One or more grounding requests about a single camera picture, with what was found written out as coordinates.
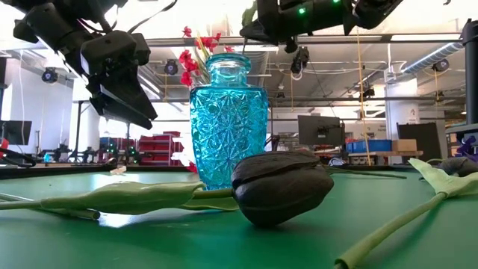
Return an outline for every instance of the camera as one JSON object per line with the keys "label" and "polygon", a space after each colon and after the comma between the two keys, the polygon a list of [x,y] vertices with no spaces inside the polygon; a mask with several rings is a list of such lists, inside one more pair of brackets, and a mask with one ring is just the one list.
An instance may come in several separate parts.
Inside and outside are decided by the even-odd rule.
{"label": "camera", "polygon": [[46,67],[45,72],[42,74],[42,81],[48,84],[54,84],[58,81],[58,73],[54,67]]}

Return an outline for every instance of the ceiling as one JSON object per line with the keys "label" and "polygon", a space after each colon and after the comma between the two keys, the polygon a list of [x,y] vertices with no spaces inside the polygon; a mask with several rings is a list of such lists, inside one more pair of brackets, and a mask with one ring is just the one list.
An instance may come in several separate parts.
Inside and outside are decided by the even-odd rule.
{"label": "ceiling", "polygon": [[[379,27],[370,31],[364,29],[358,31],[360,34],[459,33],[468,17],[478,15],[476,12],[478,1],[476,0],[452,0],[447,6],[444,6],[443,2],[442,0],[404,0]],[[146,2],[130,0],[119,12],[117,28],[128,29],[144,17],[141,15],[143,12],[139,11],[156,11],[168,3],[167,0]],[[223,35],[238,36],[240,15],[242,10],[249,7],[251,3],[252,0],[232,3],[230,0],[180,0],[171,11],[151,19],[139,27],[138,31],[142,32],[146,38],[178,38],[182,36],[181,30],[187,25],[202,36],[214,35],[217,32],[221,32]],[[1,9],[8,8],[10,7],[0,6],[0,12],[7,14]],[[6,25],[0,32],[0,49],[2,49],[2,44],[4,49],[14,49],[12,45],[6,45],[12,41],[9,27],[13,19],[21,19],[22,16],[17,12],[9,12],[7,15],[0,18],[0,22]],[[116,19],[116,14],[108,12],[106,17],[112,22]],[[342,31],[341,27],[334,27],[316,31],[314,34],[341,35]],[[355,94],[357,97],[358,89],[354,86],[361,80],[357,63],[359,52],[364,65],[363,78],[377,70],[386,70],[389,62],[394,70],[399,70],[403,64],[413,63],[443,45],[445,43],[361,44],[358,50],[356,44],[308,44],[311,63],[302,73],[302,78],[292,81],[292,83],[289,69],[293,55],[286,54],[282,47],[277,52],[246,52],[246,56],[250,57],[253,66],[248,83],[260,84],[265,87],[270,97],[276,97],[280,91],[286,97],[347,97],[351,94]],[[176,76],[169,76],[167,79],[163,76],[166,60],[176,59],[183,48],[178,46],[175,48],[152,47],[151,50],[149,68],[156,73],[152,79],[156,90],[160,90],[162,93],[167,92],[169,99],[188,98],[189,89],[180,84],[181,70]],[[222,50],[223,47],[219,46],[215,52],[219,53]],[[34,51],[37,53],[38,61],[32,61],[32,64],[37,68],[45,67],[46,59],[51,58],[50,52]],[[415,74],[418,79],[420,95],[434,96],[437,91],[443,91],[445,96],[464,96],[464,51],[450,56],[448,61],[450,70],[439,74],[437,82],[435,82],[435,77],[430,69]],[[370,81],[371,84],[385,83],[383,75],[374,77],[376,79]],[[151,98],[158,98],[158,96],[151,95]],[[294,103],[294,106],[311,109],[328,105],[328,102]],[[350,106],[351,110],[357,109],[353,106],[358,106],[356,102],[333,102],[332,105]],[[429,108],[445,110],[450,115],[453,113],[454,117],[457,117],[458,112],[463,110],[462,102],[446,102],[437,107],[433,101],[423,101],[420,105],[424,110]],[[289,102],[276,102],[276,106],[291,107],[292,105]]]}

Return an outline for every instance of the computer monitor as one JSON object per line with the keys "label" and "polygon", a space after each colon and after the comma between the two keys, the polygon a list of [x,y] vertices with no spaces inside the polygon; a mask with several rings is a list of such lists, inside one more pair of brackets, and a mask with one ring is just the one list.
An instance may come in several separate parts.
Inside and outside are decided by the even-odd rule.
{"label": "computer monitor", "polygon": [[345,144],[345,128],[337,117],[298,116],[301,145]]}
{"label": "computer monitor", "polygon": [[0,120],[0,138],[4,137],[10,145],[28,145],[30,139],[31,121]]}

